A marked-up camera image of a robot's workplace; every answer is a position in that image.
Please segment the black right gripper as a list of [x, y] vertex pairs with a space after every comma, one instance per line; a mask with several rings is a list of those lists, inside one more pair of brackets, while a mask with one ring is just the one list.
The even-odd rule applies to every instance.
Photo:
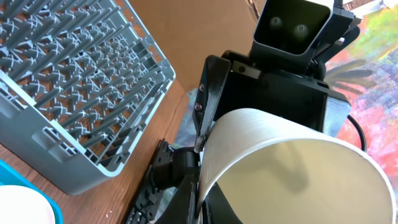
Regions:
[[200, 152], [211, 126], [224, 114], [254, 108], [335, 137], [351, 110], [345, 95], [320, 80], [269, 65], [257, 66], [233, 51], [206, 58], [192, 113], [194, 151]]

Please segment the white cup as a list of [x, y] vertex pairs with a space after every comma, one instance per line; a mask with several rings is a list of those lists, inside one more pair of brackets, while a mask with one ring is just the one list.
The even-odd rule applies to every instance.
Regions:
[[252, 108], [230, 111], [205, 144], [198, 205], [218, 185], [243, 223], [394, 223], [387, 175], [358, 147]]

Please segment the pink bowl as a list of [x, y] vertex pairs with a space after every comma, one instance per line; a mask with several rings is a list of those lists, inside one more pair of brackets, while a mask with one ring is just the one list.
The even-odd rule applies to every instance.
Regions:
[[38, 191], [20, 185], [1, 186], [1, 224], [55, 224], [48, 200]]

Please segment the grey dishwasher rack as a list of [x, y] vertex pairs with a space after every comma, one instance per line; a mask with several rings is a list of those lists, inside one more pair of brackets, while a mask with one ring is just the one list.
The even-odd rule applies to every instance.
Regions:
[[129, 1], [1, 0], [1, 143], [66, 194], [121, 173], [174, 80]]

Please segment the teal plastic tray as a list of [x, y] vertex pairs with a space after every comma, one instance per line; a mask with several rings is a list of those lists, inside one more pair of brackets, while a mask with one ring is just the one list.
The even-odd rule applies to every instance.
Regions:
[[58, 204], [3, 160], [1, 160], [1, 185], [19, 185], [37, 191], [43, 195], [50, 204], [55, 215], [55, 223], [64, 224], [62, 211]]

